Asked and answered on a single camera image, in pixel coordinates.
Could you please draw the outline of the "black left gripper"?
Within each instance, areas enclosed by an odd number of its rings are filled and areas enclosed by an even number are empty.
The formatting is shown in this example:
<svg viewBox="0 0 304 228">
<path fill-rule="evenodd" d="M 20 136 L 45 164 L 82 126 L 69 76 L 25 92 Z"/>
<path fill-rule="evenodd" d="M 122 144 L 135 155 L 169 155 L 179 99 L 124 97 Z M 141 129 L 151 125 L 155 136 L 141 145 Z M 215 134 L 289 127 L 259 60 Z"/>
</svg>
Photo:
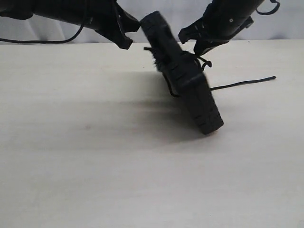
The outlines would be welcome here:
<svg viewBox="0 0 304 228">
<path fill-rule="evenodd" d="M 123 30 L 137 32 L 140 22 L 115 0 L 36 0 L 33 13 L 75 25 L 80 25 L 85 20 L 86 28 L 95 30 L 120 49 L 129 49 L 133 41 L 119 27 L 102 28 L 105 22 L 115 18 L 116 7 Z"/>
</svg>

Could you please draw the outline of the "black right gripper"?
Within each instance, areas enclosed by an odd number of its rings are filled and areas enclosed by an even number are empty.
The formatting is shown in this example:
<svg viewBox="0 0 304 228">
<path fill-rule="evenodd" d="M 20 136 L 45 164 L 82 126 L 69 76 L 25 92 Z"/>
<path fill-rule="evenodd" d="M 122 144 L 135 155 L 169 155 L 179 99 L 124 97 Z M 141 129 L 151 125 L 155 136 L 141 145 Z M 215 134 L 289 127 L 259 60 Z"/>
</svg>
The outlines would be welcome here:
<svg viewBox="0 0 304 228">
<path fill-rule="evenodd" d="M 254 23 L 251 15 L 262 3 L 262 0 L 214 0 L 202 20 L 182 28 L 178 38 L 182 44 L 195 40 L 195 55 L 204 55 L 249 28 Z"/>
</svg>

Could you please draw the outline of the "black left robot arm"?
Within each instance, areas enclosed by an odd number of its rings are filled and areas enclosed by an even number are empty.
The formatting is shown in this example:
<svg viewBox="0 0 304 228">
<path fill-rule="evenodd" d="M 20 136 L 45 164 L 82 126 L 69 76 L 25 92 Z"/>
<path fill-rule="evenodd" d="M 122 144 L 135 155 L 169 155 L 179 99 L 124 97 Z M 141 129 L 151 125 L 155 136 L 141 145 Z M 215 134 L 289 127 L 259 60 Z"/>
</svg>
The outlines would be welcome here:
<svg viewBox="0 0 304 228">
<path fill-rule="evenodd" d="M 128 49 L 133 40 L 127 33 L 137 32 L 139 21 L 115 0 L 2 0 L 0 15 L 27 20 L 33 15 L 88 28 Z"/>
</svg>

